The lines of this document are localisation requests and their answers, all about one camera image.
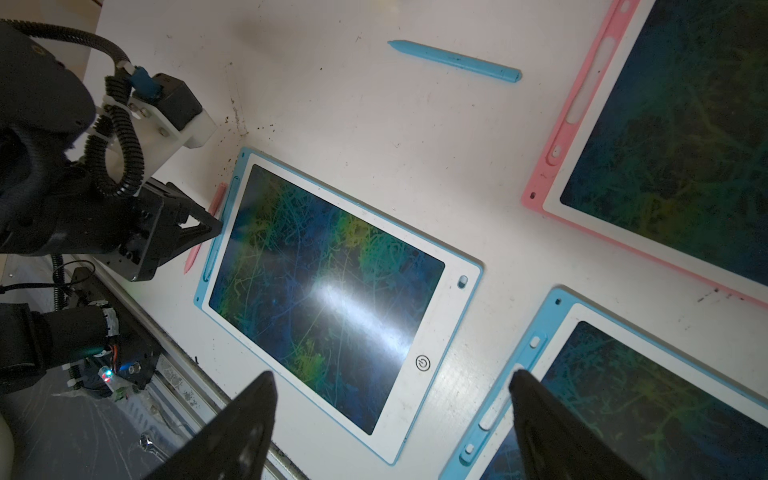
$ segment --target stylus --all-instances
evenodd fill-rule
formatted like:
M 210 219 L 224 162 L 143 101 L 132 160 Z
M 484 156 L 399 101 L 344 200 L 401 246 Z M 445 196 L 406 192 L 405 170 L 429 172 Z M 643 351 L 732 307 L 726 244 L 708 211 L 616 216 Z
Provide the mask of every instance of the stylus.
M 408 40 L 390 40 L 389 43 L 395 50 L 413 55 L 426 60 L 437 61 L 452 67 L 463 68 L 475 73 L 488 75 L 499 80 L 515 83 L 522 77 L 522 72 L 517 68 L 505 67 L 479 58 L 467 57 L 452 51 L 429 47 Z

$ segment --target pink stylus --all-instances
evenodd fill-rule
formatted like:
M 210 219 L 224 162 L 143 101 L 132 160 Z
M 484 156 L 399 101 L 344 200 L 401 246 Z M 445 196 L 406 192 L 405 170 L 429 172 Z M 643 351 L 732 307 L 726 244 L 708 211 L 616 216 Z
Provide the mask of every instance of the pink stylus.
M 216 193 L 214 194 L 214 199 L 210 201 L 210 207 L 208 207 L 209 214 L 216 216 L 216 212 L 219 211 L 219 207 L 221 207 L 221 201 L 224 200 L 224 194 L 227 192 L 228 186 L 229 185 L 227 182 L 221 182 L 219 184 L 219 187 L 216 189 Z M 187 257 L 187 262 L 184 264 L 184 275 L 186 275 L 188 271 L 192 270 L 194 261 L 197 259 L 197 252 L 200 251 L 200 245 L 201 243 L 198 243 L 192 247 L 192 250 L 190 250 L 190 254 Z

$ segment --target white table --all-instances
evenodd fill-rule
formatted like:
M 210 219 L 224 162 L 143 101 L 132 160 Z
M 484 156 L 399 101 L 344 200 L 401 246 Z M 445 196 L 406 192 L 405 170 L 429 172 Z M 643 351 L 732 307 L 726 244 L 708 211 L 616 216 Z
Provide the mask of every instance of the white table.
M 768 395 L 766 310 L 520 204 L 609 3 L 105 2 L 97 33 L 151 74 L 185 80 L 220 125 L 159 179 L 207 206 L 240 147 L 255 147 L 485 264 L 395 466 L 277 380 L 273 440 L 310 478 L 436 478 L 559 284 Z M 523 78 L 507 84 L 412 58 L 386 44 L 397 38 L 511 65 Z M 107 57 L 92 54 L 95 98 L 110 73 Z M 265 365 L 193 306 L 207 249 L 186 276 L 183 255 L 126 287 L 234 397 Z

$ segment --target black corrugated cable sleeve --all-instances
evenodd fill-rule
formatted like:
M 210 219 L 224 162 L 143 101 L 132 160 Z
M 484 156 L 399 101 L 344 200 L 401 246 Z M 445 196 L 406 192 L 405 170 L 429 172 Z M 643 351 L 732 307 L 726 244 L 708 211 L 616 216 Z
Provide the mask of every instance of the black corrugated cable sleeve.
M 118 68 L 118 63 L 130 62 L 130 60 L 125 52 L 111 41 L 87 31 L 59 25 L 5 19 L 0 19 L 0 22 L 5 22 L 30 37 L 68 41 L 106 53 L 115 63 L 114 76 L 105 79 L 107 95 L 121 104 L 128 103 L 128 98 L 131 96 L 130 75 L 123 68 Z M 94 129 L 107 138 L 111 138 L 113 134 L 117 135 L 123 152 L 123 178 L 117 184 L 109 177 L 104 163 L 107 142 L 94 135 L 89 135 L 85 142 L 85 165 L 102 195 L 128 198 L 139 190 L 144 179 L 144 155 L 130 114 L 114 105 L 105 105 L 104 110 L 107 115 L 101 115 L 98 118 Z
M 51 264 L 53 265 L 53 283 L 64 283 L 64 259 L 58 253 L 51 253 Z M 53 289 L 53 310 L 63 310 L 66 300 L 67 295 L 64 289 L 55 287 Z
M 22 20 L 8 20 L 0 18 L 0 22 L 5 22 L 21 33 L 36 38 L 48 38 L 50 40 L 67 41 L 95 48 L 109 55 L 115 64 L 119 61 L 130 61 L 122 48 L 118 47 L 106 38 L 94 35 L 87 31 L 77 30 L 76 28 L 61 27 L 60 25 L 49 25 L 46 23 L 24 22 Z
M 107 95 L 123 105 L 128 103 L 131 83 L 127 72 L 119 71 L 114 77 L 106 77 L 105 82 Z M 144 180 L 144 155 L 129 113 L 114 105 L 105 105 L 104 110 L 107 115 L 99 116 L 94 129 L 106 138 L 111 138 L 113 133 L 118 136 L 123 151 L 123 178 L 116 184 L 109 177 L 104 162 L 107 142 L 95 135 L 89 135 L 85 141 L 85 167 L 91 172 L 96 188 L 102 195 L 128 198 L 139 190 Z

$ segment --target tablet screen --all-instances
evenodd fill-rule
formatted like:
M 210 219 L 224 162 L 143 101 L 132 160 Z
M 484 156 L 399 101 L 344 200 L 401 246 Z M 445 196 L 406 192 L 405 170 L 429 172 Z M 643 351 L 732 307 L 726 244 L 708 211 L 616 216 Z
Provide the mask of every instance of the tablet screen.
M 658 0 L 560 201 L 768 285 L 768 2 Z
M 541 383 L 645 478 L 765 478 L 768 429 L 586 322 Z M 512 429 L 483 480 L 525 478 Z
M 209 305 L 371 435 L 444 269 L 254 165 Z

